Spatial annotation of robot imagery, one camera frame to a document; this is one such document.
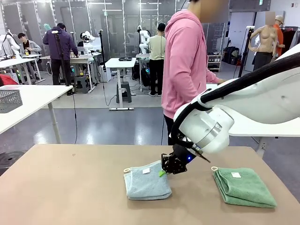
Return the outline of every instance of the blue towel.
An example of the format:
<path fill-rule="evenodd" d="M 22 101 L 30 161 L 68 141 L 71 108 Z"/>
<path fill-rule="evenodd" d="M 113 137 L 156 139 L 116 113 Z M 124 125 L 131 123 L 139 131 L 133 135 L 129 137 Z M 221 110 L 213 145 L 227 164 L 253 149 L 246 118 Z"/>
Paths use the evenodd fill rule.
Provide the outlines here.
<path fill-rule="evenodd" d="M 165 199 L 172 194 L 167 175 L 159 177 L 162 170 L 160 161 L 141 167 L 131 167 L 130 172 L 124 174 L 126 193 L 131 200 Z"/>

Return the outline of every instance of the hood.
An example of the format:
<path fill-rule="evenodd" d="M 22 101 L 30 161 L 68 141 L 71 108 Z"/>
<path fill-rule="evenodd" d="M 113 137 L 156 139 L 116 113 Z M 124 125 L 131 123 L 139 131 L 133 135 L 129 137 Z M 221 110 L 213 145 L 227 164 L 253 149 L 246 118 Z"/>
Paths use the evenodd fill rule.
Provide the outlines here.
<path fill-rule="evenodd" d="M 59 34 L 62 32 L 62 28 L 60 27 L 53 27 L 52 30 L 57 30 Z"/>
<path fill-rule="evenodd" d="M 188 11 L 188 10 L 182 10 L 182 11 L 179 11 L 177 13 L 175 13 L 170 21 L 168 22 L 168 25 L 167 27 L 165 28 L 165 37 L 167 38 L 168 37 L 168 33 L 169 33 L 169 30 L 170 28 L 173 26 L 173 24 L 178 21 L 178 20 L 181 20 L 181 19 L 189 19 L 189 20 L 193 20 L 195 21 L 195 23 L 197 23 L 199 25 L 199 27 L 202 27 L 201 23 L 200 23 L 200 20 L 198 19 L 197 16 L 195 16 L 192 12 Z"/>

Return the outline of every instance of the brown table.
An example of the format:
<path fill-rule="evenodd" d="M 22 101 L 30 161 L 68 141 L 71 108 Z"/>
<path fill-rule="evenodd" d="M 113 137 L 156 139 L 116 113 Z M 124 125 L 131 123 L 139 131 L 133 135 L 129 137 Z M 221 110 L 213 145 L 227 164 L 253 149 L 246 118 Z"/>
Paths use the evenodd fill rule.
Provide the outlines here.
<path fill-rule="evenodd" d="M 229 147 L 169 175 L 161 201 L 126 197 L 123 169 L 160 159 L 169 146 L 36 145 L 0 177 L 1 225 L 282 225 L 299 224 L 300 205 L 247 147 Z M 275 197 L 276 209 L 228 205 L 212 166 L 251 167 Z"/>

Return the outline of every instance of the gray basket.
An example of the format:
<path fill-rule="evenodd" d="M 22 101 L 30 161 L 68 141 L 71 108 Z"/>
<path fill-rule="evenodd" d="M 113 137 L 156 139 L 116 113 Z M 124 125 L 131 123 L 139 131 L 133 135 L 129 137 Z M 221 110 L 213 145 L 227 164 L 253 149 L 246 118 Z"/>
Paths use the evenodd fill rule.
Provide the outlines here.
<path fill-rule="evenodd" d="M 8 113 L 22 105 L 19 90 L 0 90 L 0 113 Z"/>

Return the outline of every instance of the green folded towel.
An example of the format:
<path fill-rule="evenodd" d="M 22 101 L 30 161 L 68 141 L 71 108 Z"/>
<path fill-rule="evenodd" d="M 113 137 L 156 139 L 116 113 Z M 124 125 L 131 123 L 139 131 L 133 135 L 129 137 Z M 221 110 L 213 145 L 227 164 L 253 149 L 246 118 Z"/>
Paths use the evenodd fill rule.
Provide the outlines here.
<path fill-rule="evenodd" d="M 219 168 L 213 175 L 224 201 L 228 204 L 260 208 L 277 206 L 264 182 L 252 169 Z"/>

